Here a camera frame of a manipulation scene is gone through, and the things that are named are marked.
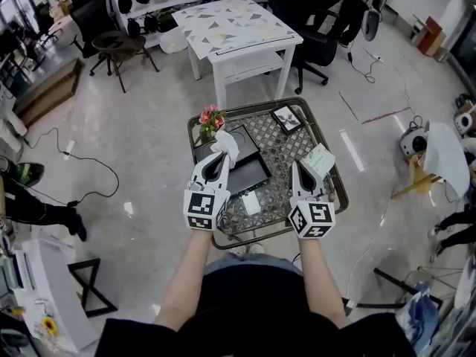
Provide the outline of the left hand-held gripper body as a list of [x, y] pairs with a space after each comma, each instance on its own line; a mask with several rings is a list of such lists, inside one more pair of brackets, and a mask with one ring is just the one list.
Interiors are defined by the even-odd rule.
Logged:
[[204, 167], [212, 159], [213, 155], [209, 155], [195, 165], [184, 191], [184, 220], [186, 226], [193, 230], [215, 231], [222, 221], [231, 197], [231, 193], [225, 189], [228, 183], [230, 157], [225, 153], [220, 178], [216, 181], [206, 181]]

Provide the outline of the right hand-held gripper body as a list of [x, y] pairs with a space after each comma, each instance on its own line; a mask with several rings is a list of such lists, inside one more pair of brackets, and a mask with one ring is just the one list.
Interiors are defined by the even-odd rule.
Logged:
[[[313, 193], [301, 190], [298, 166], [315, 173], [317, 187]], [[320, 239], [335, 227], [335, 207], [329, 201], [323, 179], [306, 163], [293, 161], [289, 173], [289, 186], [292, 192], [289, 203], [291, 210], [288, 220], [299, 239]]]

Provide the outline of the black tray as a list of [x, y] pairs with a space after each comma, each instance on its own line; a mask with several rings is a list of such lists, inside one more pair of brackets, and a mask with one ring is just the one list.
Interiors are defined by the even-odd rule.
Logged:
[[[229, 131], [237, 141], [239, 155], [233, 169], [229, 170], [228, 183], [225, 189], [232, 196], [239, 195], [247, 189], [253, 188], [271, 177], [271, 172], [261, 156], [260, 148], [253, 139], [245, 125], [238, 126]], [[213, 152], [210, 146], [216, 140], [197, 146], [193, 150], [195, 164], [206, 159]]]

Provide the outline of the person's right forearm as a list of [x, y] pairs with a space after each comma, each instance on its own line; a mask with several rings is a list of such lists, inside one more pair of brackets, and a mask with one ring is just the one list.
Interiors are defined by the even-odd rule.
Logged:
[[342, 329], [351, 324], [341, 293], [317, 239], [299, 239], [300, 262], [309, 309]]

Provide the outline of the white green packet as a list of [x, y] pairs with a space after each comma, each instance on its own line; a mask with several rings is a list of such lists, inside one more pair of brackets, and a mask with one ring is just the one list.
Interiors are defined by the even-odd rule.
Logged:
[[322, 179], [335, 166], [335, 156], [322, 143], [313, 148], [302, 161], [308, 164]]

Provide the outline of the metal lattice side table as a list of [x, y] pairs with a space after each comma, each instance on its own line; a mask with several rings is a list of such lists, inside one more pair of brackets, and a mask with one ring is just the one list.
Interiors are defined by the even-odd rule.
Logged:
[[[271, 110], [285, 105], [291, 106], [303, 121], [303, 127], [291, 135], [287, 135], [269, 114]], [[222, 130], [229, 132], [241, 125], [246, 126], [257, 142], [271, 177], [239, 195], [231, 195], [222, 221], [215, 231], [211, 231], [219, 231], [228, 238], [224, 249], [248, 245], [290, 231], [296, 234], [288, 220], [292, 195], [289, 186], [290, 167], [293, 161], [302, 161], [319, 143], [327, 148], [307, 102], [299, 97], [228, 110]], [[197, 139], [192, 139], [190, 143], [192, 151], [202, 145]], [[329, 201], [334, 203], [336, 216], [348, 206], [347, 193], [336, 166], [323, 181]], [[246, 213], [242, 201], [242, 195], [251, 191], [256, 193], [261, 207], [261, 211], [254, 215]]]

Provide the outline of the pink flower pot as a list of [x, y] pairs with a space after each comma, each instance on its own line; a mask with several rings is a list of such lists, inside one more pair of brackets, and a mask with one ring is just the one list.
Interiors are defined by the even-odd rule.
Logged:
[[199, 117], [199, 136], [202, 144], [206, 144], [215, 137], [216, 133], [225, 124], [225, 119], [226, 113], [220, 111], [218, 106], [209, 105], [204, 108], [204, 111]]

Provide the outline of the person's blue jeans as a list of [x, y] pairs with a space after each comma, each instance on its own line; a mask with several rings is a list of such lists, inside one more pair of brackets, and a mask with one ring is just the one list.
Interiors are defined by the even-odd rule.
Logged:
[[231, 252], [225, 253], [218, 260], [205, 266], [204, 275], [211, 274], [215, 271], [233, 267], [233, 266], [268, 266], [280, 268], [286, 271], [291, 271], [300, 276], [303, 275], [302, 271], [296, 267], [292, 262], [287, 259], [271, 256], [269, 254], [233, 254]]

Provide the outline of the black metal table leg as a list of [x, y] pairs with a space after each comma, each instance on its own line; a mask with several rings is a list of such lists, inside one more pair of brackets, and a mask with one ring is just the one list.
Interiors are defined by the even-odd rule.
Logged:
[[[390, 274], [387, 274], [383, 272], [379, 268], [374, 268], [373, 272], [377, 275], [380, 276], [381, 278], [385, 279], [386, 281], [392, 283], [393, 285], [399, 287], [403, 291], [415, 295], [419, 290], [415, 289], [414, 287], [410, 287], [407, 285], [403, 280], [397, 280], [395, 277], [391, 276]], [[437, 305], [438, 309], [441, 309], [443, 306], [443, 301], [439, 299], [438, 297], [435, 297], [433, 295], [429, 295], [430, 300]]]

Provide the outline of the person's black shirt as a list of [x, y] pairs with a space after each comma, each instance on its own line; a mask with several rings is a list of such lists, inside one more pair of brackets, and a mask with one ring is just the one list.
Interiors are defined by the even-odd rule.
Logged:
[[94, 357], [417, 357], [394, 314], [342, 329], [309, 310], [303, 278], [239, 265], [203, 278], [195, 315], [177, 331], [109, 318]]

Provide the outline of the black metal stand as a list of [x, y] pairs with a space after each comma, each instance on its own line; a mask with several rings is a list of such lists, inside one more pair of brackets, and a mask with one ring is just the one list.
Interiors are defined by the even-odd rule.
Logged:
[[[100, 258], [94, 258], [90, 260], [85, 260], [77, 263], [68, 264], [68, 270], [71, 276], [76, 280], [76, 282], [81, 287], [80, 292], [80, 303], [83, 308], [87, 318], [96, 318], [103, 315], [109, 315], [116, 311], [118, 308], [110, 300], [108, 300], [96, 287], [97, 273], [99, 272], [100, 267]], [[88, 280], [83, 279], [79, 271], [80, 270], [89, 270], [90, 275]], [[90, 309], [87, 310], [88, 298], [90, 295], [95, 296], [102, 304], [103, 307], [99, 309]]]

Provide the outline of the white patterned table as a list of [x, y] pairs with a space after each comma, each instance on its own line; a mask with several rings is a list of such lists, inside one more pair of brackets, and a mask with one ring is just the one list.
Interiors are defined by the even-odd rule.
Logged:
[[196, 80], [198, 61], [213, 68], [216, 104], [227, 107], [226, 86], [279, 70], [274, 98], [283, 96], [295, 48], [303, 38], [267, 9], [252, 0], [220, 0], [173, 14], [189, 47]]

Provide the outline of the white counter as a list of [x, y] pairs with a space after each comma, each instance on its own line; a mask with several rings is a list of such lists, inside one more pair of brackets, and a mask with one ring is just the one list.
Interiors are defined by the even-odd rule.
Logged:
[[1, 256], [0, 266], [30, 334], [38, 338], [45, 331], [43, 319], [50, 318], [56, 327], [53, 345], [79, 353], [99, 336], [81, 306], [63, 246], [45, 237], [29, 239]]

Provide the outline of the wooden platform step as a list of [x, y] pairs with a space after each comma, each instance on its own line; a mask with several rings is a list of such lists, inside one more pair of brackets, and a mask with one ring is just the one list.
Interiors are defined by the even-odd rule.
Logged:
[[32, 126], [75, 95], [83, 66], [76, 58], [44, 76], [17, 100], [13, 112], [26, 127]]

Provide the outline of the red-brown cabinet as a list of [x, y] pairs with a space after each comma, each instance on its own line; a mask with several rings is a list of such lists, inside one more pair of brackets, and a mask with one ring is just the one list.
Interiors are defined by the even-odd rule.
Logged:
[[430, 16], [426, 19], [422, 32], [423, 35], [417, 48], [422, 54], [433, 57], [446, 39], [446, 35], [440, 25]]

